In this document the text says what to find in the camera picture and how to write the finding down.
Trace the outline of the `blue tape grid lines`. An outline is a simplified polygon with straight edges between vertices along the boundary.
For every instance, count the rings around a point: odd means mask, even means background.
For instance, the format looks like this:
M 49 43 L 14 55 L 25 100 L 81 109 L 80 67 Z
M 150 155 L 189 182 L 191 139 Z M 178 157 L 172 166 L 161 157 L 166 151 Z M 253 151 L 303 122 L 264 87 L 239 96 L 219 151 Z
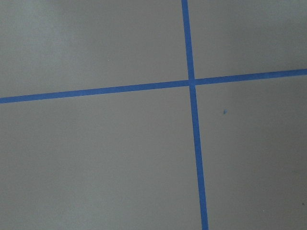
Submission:
M 59 98 L 80 97 L 80 96 L 91 96 L 91 95 L 103 95 L 103 94 L 112 94 L 112 93 L 188 87 L 190 107 L 191 107 L 192 128 L 193 128 L 194 152 L 195 152 L 195 159 L 196 159 L 198 192 L 199 192 L 199 200 L 200 200 L 201 228 L 203 230 L 207 230 L 209 229 L 209 222 L 208 222 L 207 201 L 206 201 L 206 192 L 205 192 L 205 179 L 204 179 L 204 170 L 203 170 L 201 133 L 200 133 L 200 125 L 199 125 L 199 111 L 198 111 L 198 104 L 197 104 L 196 87 L 199 85 L 303 76 L 303 75 L 306 75 L 307 70 L 306 69 L 293 69 L 293 70 L 239 74 L 239 75 L 219 76 L 219 77 L 197 79 L 195 77 L 195 71 L 194 71 L 188 1 L 186 0 L 181 1 L 181 8 L 182 8 L 183 28 L 184 28 L 184 37 L 185 37 L 185 50 L 186 50 L 187 71 L 188 71 L 187 80 L 155 82 L 155 83 L 125 85 L 125 86 L 113 86 L 113 87 L 64 91 L 64 92 L 49 92 L 49 93 L 39 93 L 39 94 L 30 94 L 30 95 L 18 95 L 18 96 L 11 96 L 11 97 L 2 97 L 0 99 L 0 102 L 1 104 L 11 104 L 11 103 L 19 103 L 19 102 L 27 102 L 27 101 L 39 101 L 39 100 L 50 100 L 50 99 L 59 99 Z

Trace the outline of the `brown paper table cover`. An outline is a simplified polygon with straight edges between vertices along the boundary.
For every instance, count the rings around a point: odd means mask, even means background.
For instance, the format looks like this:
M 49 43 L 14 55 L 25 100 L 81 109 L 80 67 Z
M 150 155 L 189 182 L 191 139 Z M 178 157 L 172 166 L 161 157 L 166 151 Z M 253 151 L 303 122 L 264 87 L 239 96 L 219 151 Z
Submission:
M 307 69 L 304 0 L 188 0 L 195 77 Z M 181 0 L 3 0 L 0 98 L 188 79 Z M 307 75 L 199 85 L 209 230 L 307 227 Z M 202 230 L 189 88 L 0 103 L 3 230 Z

